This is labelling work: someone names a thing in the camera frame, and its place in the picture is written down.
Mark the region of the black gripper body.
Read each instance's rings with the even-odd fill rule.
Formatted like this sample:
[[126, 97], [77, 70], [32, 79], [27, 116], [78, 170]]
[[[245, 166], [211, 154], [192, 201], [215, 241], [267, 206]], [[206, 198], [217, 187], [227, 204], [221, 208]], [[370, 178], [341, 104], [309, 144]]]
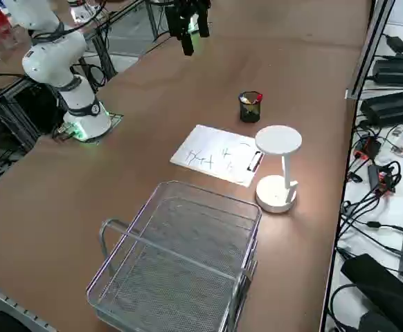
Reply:
[[211, 0], [174, 0], [172, 4], [180, 16], [206, 15]]

